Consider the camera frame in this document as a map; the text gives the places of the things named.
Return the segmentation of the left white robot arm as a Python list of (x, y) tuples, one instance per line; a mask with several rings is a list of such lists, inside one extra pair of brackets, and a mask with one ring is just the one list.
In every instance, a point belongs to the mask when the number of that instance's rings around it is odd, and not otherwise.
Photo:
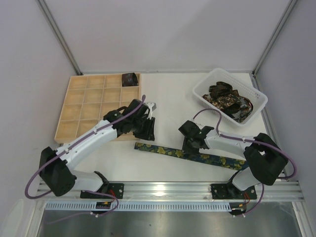
[(135, 138), (154, 141), (156, 104), (132, 100), (128, 106), (108, 112), (85, 134), (56, 150), (45, 148), (40, 157), (41, 179), (57, 197), (72, 190), (82, 198), (108, 193), (110, 182), (99, 171), (92, 173), (75, 168), (93, 151), (120, 136), (132, 133)]

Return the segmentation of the blue yellow floral tie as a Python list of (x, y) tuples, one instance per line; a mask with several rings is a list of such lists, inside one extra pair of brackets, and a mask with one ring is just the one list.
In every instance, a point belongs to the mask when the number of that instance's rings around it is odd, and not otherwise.
[(248, 168), (247, 161), (241, 160), (241, 159), (228, 158), (228, 157), (223, 157), (223, 156), (202, 154), (202, 153), (190, 155), (179, 149), (145, 144), (145, 143), (140, 143), (140, 142), (135, 143), (134, 149), (143, 151), (143, 152), (156, 153), (156, 154), (166, 155), (166, 156), (170, 156), (174, 158), (180, 158), (180, 159), (189, 160), (193, 162), (208, 164), (212, 166), (228, 168), (228, 169), (232, 169), (236, 171), (241, 171)]

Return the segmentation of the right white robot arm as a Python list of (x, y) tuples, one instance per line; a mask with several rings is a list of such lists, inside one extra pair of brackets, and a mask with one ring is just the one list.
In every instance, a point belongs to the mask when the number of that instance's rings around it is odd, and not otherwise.
[(265, 133), (255, 137), (237, 136), (221, 132), (217, 127), (199, 128), (190, 120), (179, 131), (184, 136), (183, 150), (189, 154), (216, 149), (245, 158), (247, 168), (237, 171), (227, 183), (211, 185), (214, 199), (241, 199), (245, 191), (257, 184), (271, 186), (289, 162)]

